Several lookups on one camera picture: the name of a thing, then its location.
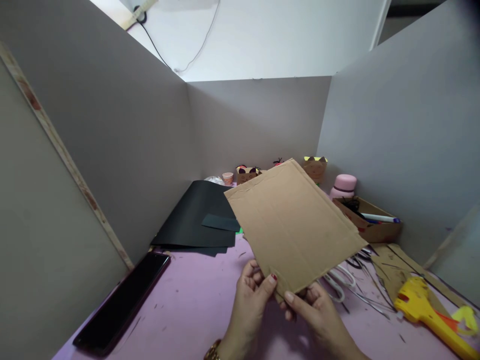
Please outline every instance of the fingernail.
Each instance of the fingernail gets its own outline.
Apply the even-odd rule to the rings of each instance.
[[[290,291],[285,291],[285,300],[287,303],[292,303],[294,301],[294,295]]]

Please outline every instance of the gold watch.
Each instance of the gold watch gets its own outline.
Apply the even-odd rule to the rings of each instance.
[[[218,339],[213,343],[213,345],[210,347],[210,350],[206,352],[203,360],[220,360],[219,354],[217,353],[217,348],[219,347],[221,341],[221,339]]]

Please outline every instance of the yellow glue gun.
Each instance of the yellow glue gun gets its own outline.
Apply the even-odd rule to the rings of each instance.
[[[410,277],[393,304],[411,323],[421,321],[463,360],[480,360],[480,354],[453,331],[435,312],[428,298],[428,285],[422,277]]]

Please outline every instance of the paper cup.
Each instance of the paper cup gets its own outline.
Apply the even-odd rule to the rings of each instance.
[[[232,185],[232,182],[234,181],[234,173],[233,172],[225,172],[222,175],[223,182],[225,185],[230,186]]]

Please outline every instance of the electrical cable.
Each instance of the electrical cable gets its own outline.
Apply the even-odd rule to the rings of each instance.
[[[135,7],[133,8],[133,11],[137,10],[139,7],[140,7],[139,5],[135,6]],[[158,56],[160,57],[160,59],[163,61],[163,63],[164,63],[170,70],[172,70],[172,68],[167,64],[167,62],[164,60],[164,58],[162,57],[162,55],[160,55],[159,50],[158,50],[157,47],[155,46],[154,41],[153,41],[152,38],[150,37],[150,34],[149,34],[149,32],[147,31],[147,29],[145,28],[144,24],[147,22],[147,12],[145,11],[143,14],[145,15],[144,18],[143,18],[142,20],[137,19],[136,22],[140,24],[140,26],[143,28],[143,30],[145,30],[146,35],[147,35],[148,38],[150,39],[151,44],[152,44],[153,47],[155,48],[155,51],[156,51],[156,53],[158,54]]]
[[[200,53],[202,52],[202,49],[204,48],[205,43],[207,42],[207,39],[209,38],[210,30],[212,30],[212,26],[214,25],[215,19],[217,18],[217,13],[218,13],[219,7],[220,7],[220,1],[221,0],[218,0],[218,3],[216,5],[216,9],[215,9],[215,13],[213,14],[213,19],[211,20],[210,27],[208,28],[208,31],[206,32],[205,39],[203,40],[203,43],[201,44],[200,50],[198,50],[195,57],[186,65],[186,68],[184,68],[183,70],[175,68],[173,71],[175,71],[176,73],[183,73],[184,71],[186,71],[189,68],[190,64],[193,63],[197,59],[197,57],[200,55]]]

